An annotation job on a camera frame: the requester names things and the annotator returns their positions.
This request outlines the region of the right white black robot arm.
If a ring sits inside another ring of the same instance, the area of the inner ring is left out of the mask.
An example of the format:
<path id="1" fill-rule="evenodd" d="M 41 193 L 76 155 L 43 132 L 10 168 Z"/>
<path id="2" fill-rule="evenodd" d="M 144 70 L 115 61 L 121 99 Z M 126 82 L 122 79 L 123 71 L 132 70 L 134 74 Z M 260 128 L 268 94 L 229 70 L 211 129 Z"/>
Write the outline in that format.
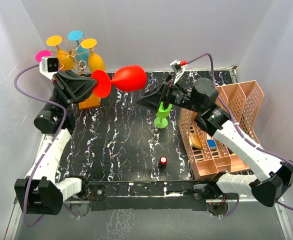
<path id="1" fill-rule="evenodd" d="M 209 186 L 214 198 L 225 194 L 244 194 L 255 197 L 266 207 L 272 207 L 293 183 L 293 163 L 273 156 L 245 134 L 235 123 L 234 117 L 216 104 L 219 93 L 212 80 L 198 79 L 191 90 L 166 80 L 147 91 L 137 103 L 157 112 L 170 104 L 196 113 L 196 125 L 226 145 L 245 162 L 252 175 L 220 173 Z"/>

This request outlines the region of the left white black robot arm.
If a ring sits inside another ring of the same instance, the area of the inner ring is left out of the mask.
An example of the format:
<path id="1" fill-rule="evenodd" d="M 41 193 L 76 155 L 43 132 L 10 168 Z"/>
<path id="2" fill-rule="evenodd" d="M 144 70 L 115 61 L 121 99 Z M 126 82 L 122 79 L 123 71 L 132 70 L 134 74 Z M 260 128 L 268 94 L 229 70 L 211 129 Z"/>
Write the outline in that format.
<path id="1" fill-rule="evenodd" d="M 31 169 L 14 184 L 16 197 L 24 215 L 57 215 L 66 200 L 86 199 L 90 187 L 82 176 L 67 177 L 56 182 L 56 172 L 64 149 L 75 129 L 75 118 L 69 106 L 89 98 L 97 81 L 78 76 L 70 70 L 43 72 L 53 83 L 50 99 L 33 121 L 47 138 L 43 141 Z"/>

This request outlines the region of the green wine glass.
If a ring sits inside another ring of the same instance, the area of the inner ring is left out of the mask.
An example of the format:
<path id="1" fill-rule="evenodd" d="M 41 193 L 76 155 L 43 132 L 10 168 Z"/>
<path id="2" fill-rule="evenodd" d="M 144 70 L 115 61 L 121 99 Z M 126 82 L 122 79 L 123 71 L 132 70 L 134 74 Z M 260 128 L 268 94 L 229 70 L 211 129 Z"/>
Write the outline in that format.
<path id="1" fill-rule="evenodd" d="M 167 117 L 170 115 L 172 104 L 169 104 L 166 109 L 164 109 L 163 102 L 160 103 L 156 118 L 154 120 L 154 125 L 158 129 L 164 129 L 168 126 Z"/>

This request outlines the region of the red wine glass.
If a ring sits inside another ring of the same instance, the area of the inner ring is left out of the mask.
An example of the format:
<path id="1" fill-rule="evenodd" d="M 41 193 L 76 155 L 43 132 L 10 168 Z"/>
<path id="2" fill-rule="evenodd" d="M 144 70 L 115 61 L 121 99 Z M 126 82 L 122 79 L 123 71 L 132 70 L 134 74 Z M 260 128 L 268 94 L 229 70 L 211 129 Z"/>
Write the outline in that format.
<path id="1" fill-rule="evenodd" d="M 112 86 L 124 92 L 134 92 L 143 89 L 147 83 L 147 75 L 139 65 L 120 68 L 112 79 L 105 71 L 98 69 L 91 74 L 90 78 L 97 82 L 92 92 L 99 98 L 108 97 Z"/>

